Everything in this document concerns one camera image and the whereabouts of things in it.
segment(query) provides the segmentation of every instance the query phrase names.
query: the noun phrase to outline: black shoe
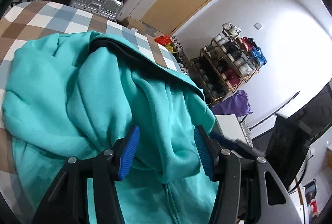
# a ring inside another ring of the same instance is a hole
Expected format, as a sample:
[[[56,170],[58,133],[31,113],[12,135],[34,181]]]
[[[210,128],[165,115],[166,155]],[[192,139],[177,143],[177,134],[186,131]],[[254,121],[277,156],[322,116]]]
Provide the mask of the black shoe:
[[[228,69],[228,66],[226,66],[226,65],[218,65],[218,66],[217,66],[217,70],[218,70],[220,73],[224,73],[227,69]]]
[[[237,47],[233,47],[232,49],[229,50],[227,55],[230,58],[230,60],[234,62],[241,57],[242,51]]]
[[[228,53],[233,47],[235,47],[235,43],[233,41],[228,41],[227,43],[221,46],[221,49],[225,53]]]
[[[200,64],[200,63],[195,63],[195,67],[196,67],[197,69],[201,69],[201,68],[203,67],[203,65]]]
[[[222,90],[213,90],[212,91],[212,95],[213,97],[215,97],[216,99],[220,98],[220,97],[223,97],[226,95],[226,93]]]
[[[203,70],[203,69],[198,69],[198,72],[201,76],[206,74],[205,70]]]
[[[206,75],[202,75],[202,79],[204,82],[208,83],[210,80]]]
[[[216,88],[216,86],[214,84],[211,84],[211,83],[207,83],[206,86],[210,91],[212,91]]]

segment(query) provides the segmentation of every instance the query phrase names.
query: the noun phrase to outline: plaid bedsheet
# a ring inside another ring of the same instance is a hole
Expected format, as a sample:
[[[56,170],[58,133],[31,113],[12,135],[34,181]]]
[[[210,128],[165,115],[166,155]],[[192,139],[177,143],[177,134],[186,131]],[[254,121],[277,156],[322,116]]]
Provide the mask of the plaid bedsheet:
[[[22,47],[28,40],[53,33],[90,30],[123,36],[160,66],[181,72],[174,56],[165,47],[153,41],[149,43],[145,36],[106,18],[55,2],[23,2],[14,6],[0,20],[0,100],[4,96],[16,49]]]

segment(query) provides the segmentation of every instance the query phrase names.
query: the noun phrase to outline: cardboard box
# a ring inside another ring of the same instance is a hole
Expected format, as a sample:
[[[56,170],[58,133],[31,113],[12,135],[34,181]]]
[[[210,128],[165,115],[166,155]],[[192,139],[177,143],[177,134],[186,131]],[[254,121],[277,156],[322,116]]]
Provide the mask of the cardboard box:
[[[159,37],[164,35],[156,29],[140,22],[139,20],[131,19],[130,17],[124,19],[120,24],[128,29],[137,29],[137,33],[142,35],[150,35],[151,37]]]

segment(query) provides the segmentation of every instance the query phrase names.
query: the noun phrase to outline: hoodie zipper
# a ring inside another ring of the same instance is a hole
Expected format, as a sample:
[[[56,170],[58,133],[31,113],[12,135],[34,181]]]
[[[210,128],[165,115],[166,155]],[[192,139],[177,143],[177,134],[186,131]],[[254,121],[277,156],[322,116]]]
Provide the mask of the hoodie zipper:
[[[169,212],[170,217],[172,218],[172,221],[174,224],[181,224],[181,220],[179,218],[179,214],[176,210],[175,203],[173,200],[171,188],[168,184],[163,184],[164,190],[165,190],[165,196],[166,196],[166,204],[167,209]]]

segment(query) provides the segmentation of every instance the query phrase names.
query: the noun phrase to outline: red bag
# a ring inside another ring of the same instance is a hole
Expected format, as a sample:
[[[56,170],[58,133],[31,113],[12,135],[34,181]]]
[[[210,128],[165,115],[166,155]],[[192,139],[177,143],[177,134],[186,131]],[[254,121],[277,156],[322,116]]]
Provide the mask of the red bag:
[[[157,37],[154,39],[154,41],[162,46],[166,46],[167,44],[170,44],[172,42],[171,37],[169,35]]]

